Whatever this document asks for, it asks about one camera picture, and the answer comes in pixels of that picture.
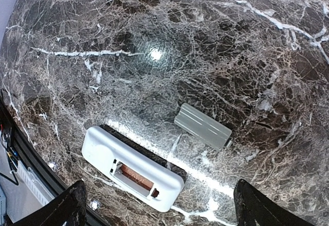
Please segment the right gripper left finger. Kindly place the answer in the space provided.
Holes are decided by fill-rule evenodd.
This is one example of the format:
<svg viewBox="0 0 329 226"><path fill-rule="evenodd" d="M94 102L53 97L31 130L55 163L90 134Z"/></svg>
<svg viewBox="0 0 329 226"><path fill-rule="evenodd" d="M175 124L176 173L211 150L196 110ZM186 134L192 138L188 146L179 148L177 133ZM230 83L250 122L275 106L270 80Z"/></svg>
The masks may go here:
<svg viewBox="0 0 329 226"><path fill-rule="evenodd" d="M87 191L82 180L75 182L50 203L14 223L19 226L85 225Z"/></svg>

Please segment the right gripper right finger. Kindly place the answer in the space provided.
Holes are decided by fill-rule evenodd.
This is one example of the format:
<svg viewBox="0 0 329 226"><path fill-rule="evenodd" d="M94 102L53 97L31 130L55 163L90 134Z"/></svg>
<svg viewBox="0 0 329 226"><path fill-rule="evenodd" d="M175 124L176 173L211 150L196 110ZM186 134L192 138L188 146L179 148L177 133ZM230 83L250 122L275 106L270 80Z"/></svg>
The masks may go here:
<svg viewBox="0 0 329 226"><path fill-rule="evenodd" d="M238 225L311 225L240 179L233 192Z"/></svg>

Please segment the white remote control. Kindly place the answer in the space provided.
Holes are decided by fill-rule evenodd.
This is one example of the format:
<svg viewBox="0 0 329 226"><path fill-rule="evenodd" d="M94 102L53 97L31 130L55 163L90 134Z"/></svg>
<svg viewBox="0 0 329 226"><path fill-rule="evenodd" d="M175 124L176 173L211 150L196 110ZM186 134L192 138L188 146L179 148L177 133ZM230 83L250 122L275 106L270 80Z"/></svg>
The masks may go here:
<svg viewBox="0 0 329 226"><path fill-rule="evenodd" d="M159 212L170 210L184 180L99 126L87 129L81 153L103 175Z"/></svg>

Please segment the grey battery cover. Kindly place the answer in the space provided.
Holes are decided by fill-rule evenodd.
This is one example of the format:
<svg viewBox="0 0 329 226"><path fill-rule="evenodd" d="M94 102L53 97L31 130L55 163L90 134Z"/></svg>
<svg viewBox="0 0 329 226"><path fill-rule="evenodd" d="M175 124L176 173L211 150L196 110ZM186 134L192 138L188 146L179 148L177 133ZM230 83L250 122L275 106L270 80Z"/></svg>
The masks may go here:
<svg viewBox="0 0 329 226"><path fill-rule="evenodd" d="M182 104L174 123L217 151L232 145L231 129L187 103Z"/></svg>

